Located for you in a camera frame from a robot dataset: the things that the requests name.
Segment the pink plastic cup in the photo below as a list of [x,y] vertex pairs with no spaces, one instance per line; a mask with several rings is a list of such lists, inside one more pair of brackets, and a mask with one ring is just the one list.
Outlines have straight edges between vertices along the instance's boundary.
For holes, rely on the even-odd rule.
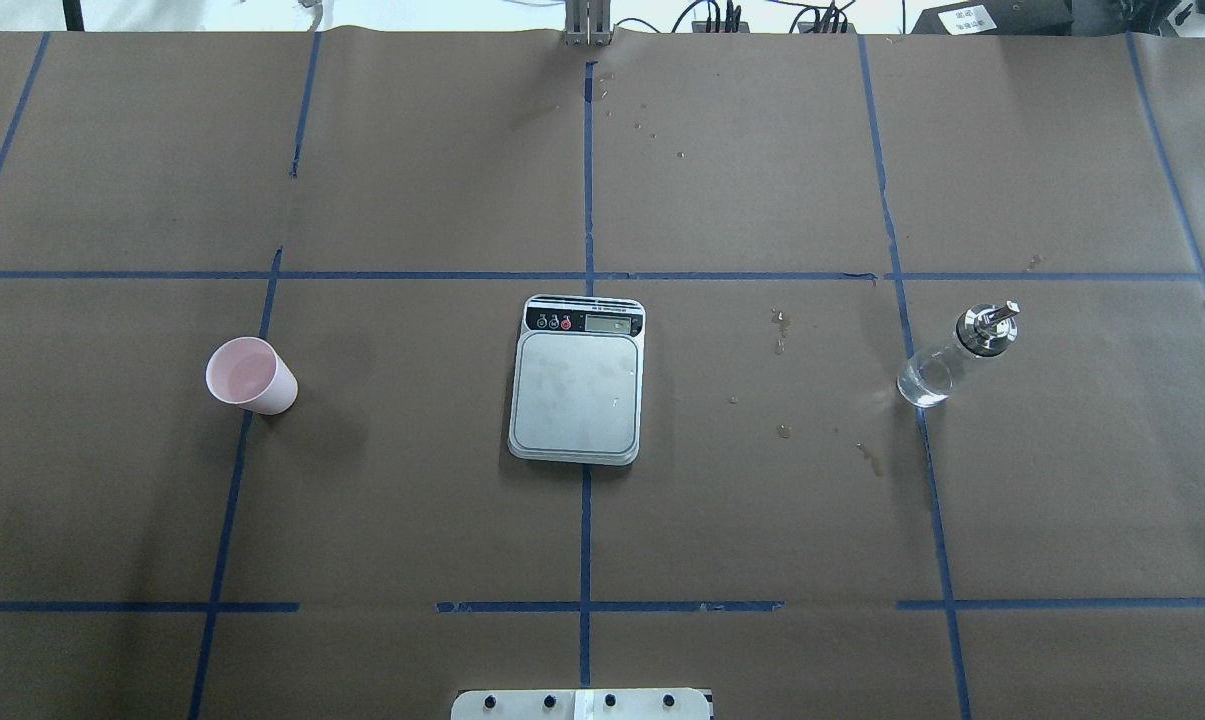
[[224,342],[206,361],[204,380],[214,400],[255,415],[286,413],[299,397],[286,360],[258,337]]

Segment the glass sauce dispenser bottle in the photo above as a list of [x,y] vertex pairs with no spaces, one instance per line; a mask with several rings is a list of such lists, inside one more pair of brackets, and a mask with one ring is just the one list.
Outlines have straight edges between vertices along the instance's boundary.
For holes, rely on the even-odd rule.
[[1019,334],[1021,313],[1021,303],[1010,299],[969,306],[951,324],[948,336],[909,356],[897,374],[897,391],[922,409],[944,405],[1009,352]]

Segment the white digital kitchen scale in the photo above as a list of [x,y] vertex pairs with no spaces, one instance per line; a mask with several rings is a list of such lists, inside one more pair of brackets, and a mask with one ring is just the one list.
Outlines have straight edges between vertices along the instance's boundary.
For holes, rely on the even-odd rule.
[[611,468],[637,460],[646,320],[631,299],[531,295],[512,364],[510,454]]

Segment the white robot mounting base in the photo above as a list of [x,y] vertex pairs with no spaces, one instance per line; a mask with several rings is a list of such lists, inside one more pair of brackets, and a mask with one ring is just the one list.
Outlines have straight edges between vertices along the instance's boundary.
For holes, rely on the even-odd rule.
[[451,719],[713,719],[696,687],[487,689],[457,694]]

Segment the black box with label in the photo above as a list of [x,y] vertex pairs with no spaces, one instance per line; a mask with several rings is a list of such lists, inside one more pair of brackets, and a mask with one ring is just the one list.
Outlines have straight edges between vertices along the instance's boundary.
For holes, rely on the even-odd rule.
[[923,8],[909,35],[1068,36],[1070,1],[951,1]]

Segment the aluminium frame post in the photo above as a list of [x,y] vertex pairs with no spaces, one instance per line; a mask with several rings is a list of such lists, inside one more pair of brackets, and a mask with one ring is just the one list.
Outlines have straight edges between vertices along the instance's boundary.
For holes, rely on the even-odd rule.
[[564,1],[564,45],[605,47],[615,40],[610,0]]

